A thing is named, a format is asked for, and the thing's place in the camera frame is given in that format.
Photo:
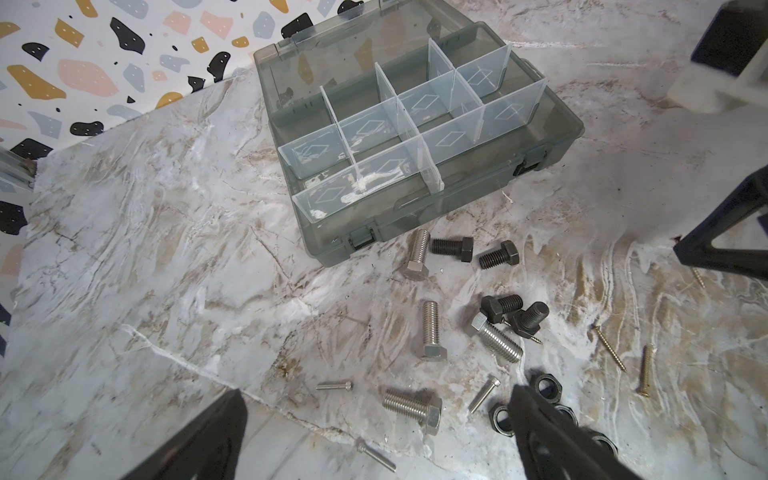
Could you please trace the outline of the black hex bolt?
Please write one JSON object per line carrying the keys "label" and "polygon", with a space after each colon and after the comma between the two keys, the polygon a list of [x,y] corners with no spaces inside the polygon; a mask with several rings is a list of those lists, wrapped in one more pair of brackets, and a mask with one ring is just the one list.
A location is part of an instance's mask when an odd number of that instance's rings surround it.
{"label": "black hex bolt", "polygon": [[480,311],[492,324],[503,322],[505,315],[517,312],[522,308],[523,299],[517,294],[505,297],[483,296],[480,305]]}
{"label": "black hex bolt", "polygon": [[474,239],[462,237],[460,240],[432,239],[431,252],[436,255],[452,256],[461,262],[470,263],[474,253]]}
{"label": "black hex bolt", "polygon": [[514,266],[520,263],[520,254],[513,241],[504,240],[497,249],[481,255],[478,262],[482,270],[494,268],[502,264]]}
{"label": "black hex bolt", "polygon": [[508,317],[509,325],[519,336],[533,339],[540,330],[540,324],[549,316],[550,309],[544,302],[534,302],[525,310],[513,312]]}

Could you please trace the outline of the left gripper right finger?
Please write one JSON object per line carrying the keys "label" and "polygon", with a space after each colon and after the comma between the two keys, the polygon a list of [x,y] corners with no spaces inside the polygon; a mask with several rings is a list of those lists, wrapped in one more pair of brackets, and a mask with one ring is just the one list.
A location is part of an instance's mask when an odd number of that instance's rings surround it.
{"label": "left gripper right finger", "polygon": [[534,388],[516,385],[508,403],[528,479],[637,479],[639,476],[559,413]]}

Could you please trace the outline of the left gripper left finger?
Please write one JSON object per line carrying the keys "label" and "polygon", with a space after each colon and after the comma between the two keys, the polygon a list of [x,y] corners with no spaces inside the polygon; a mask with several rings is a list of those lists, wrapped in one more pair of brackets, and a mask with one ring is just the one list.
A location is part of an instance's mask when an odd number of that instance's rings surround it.
{"label": "left gripper left finger", "polygon": [[233,479],[248,411],[230,390],[128,472],[126,479]]}

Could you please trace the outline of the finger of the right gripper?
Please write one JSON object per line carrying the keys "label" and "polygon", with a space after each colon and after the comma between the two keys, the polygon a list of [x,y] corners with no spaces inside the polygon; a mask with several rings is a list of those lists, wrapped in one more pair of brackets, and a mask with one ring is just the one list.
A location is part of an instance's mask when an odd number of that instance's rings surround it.
{"label": "finger of the right gripper", "polygon": [[713,241],[767,208],[767,167],[747,176],[726,199],[674,247],[682,265],[751,277],[767,278],[767,250],[721,249]]}

